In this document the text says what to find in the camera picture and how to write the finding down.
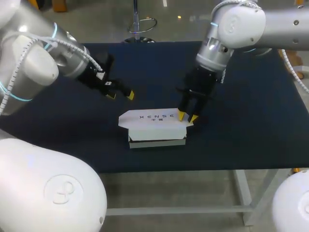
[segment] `gray floor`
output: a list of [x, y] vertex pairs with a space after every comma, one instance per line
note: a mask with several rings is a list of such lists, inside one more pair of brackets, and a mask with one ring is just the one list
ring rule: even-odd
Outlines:
[[[130, 37], [133, 0], [67, 0], [69, 12], [45, 16], [80, 42], [118, 43]], [[139, 0], [140, 17], [154, 17], [158, 26], [143, 36], [161, 41], [202, 40], [217, 0]], [[259, 0], [263, 8], [292, 6], [294, 0]], [[309, 56], [301, 55], [307, 65]], [[299, 88], [307, 107], [309, 97]], [[246, 172], [252, 195], [265, 170]], [[201, 206], [239, 203], [230, 171], [103, 174], [108, 207]], [[104, 232], [274, 232], [270, 209], [260, 222], [244, 227], [240, 214], [107, 217]]]

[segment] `dark blue table cover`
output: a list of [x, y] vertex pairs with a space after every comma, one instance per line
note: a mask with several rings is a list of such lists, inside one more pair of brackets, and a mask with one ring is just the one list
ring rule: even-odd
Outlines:
[[309, 167], [309, 115], [276, 51], [235, 54], [223, 85], [188, 129], [186, 146], [130, 150], [118, 117], [131, 109], [176, 108], [175, 91], [193, 67], [200, 42], [87, 44], [115, 56], [112, 78], [136, 94], [109, 100], [59, 77], [0, 128], [78, 157], [99, 173]]

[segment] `white box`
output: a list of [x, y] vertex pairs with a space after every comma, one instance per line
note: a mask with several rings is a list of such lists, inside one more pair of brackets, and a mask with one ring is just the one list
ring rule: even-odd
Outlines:
[[188, 122], [178, 120], [178, 109], [129, 110], [118, 125], [128, 129], [130, 148], [185, 145]]

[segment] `robotic arm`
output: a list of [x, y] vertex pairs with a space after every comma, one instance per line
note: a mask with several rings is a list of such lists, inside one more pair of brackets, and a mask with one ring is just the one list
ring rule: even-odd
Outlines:
[[235, 49], [265, 54], [269, 48], [309, 50], [309, 9], [304, 6], [280, 11], [261, 9], [255, 2], [225, 0], [212, 11], [211, 27], [197, 54], [197, 66], [185, 79], [178, 107], [183, 119], [189, 101], [197, 100], [193, 122], [220, 81]]
[[109, 79], [111, 55], [99, 54], [93, 59], [86, 47], [27, 1], [3, 0], [0, 8], [0, 95], [5, 99], [0, 113], [10, 115], [20, 109], [52, 84], [59, 72], [104, 96], [114, 99], [119, 90], [133, 99], [130, 88]]
[[[0, 1], [0, 115], [10, 115], [59, 72], [104, 96], [133, 91], [109, 78], [113, 57], [89, 51], [25, 0]], [[107, 200], [98, 174], [81, 160], [0, 130], [0, 231], [99, 232]]]

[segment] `stool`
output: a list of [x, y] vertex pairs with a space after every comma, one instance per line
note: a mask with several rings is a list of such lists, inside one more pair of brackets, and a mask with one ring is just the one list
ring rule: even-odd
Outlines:
[[[157, 25], [155, 18], [139, 19], [139, 11], [137, 7], [137, 0], [133, 0], [134, 12], [133, 12], [133, 24], [128, 27], [127, 31], [134, 34], [134, 37], [126, 39], [125, 43], [154, 43], [155, 41], [149, 38], [141, 37], [140, 34], [146, 31], [152, 30]], [[146, 30], [140, 31], [140, 22], [153, 21], [154, 25]]]

